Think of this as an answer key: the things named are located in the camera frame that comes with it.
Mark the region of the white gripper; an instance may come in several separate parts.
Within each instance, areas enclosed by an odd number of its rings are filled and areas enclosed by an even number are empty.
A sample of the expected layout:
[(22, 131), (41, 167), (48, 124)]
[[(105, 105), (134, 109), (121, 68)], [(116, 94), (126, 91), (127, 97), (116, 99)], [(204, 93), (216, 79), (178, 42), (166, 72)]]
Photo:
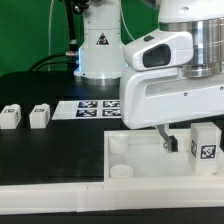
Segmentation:
[(124, 49), (128, 67), (120, 80), (120, 108), (130, 129), (157, 126), (168, 153), (178, 140), (163, 124), (224, 114), (224, 74), (186, 78), (183, 66), (193, 58), (188, 32), (155, 30)]

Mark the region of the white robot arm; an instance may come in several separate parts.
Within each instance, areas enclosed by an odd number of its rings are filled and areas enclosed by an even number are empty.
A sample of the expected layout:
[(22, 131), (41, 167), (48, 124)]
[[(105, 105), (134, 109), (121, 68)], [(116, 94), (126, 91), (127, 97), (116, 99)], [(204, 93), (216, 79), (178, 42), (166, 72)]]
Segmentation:
[(117, 84), (130, 129), (224, 114), (224, 0), (143, 0), (158, 28), (125, 45), (120, 0), (86, 0), (78, 81)]

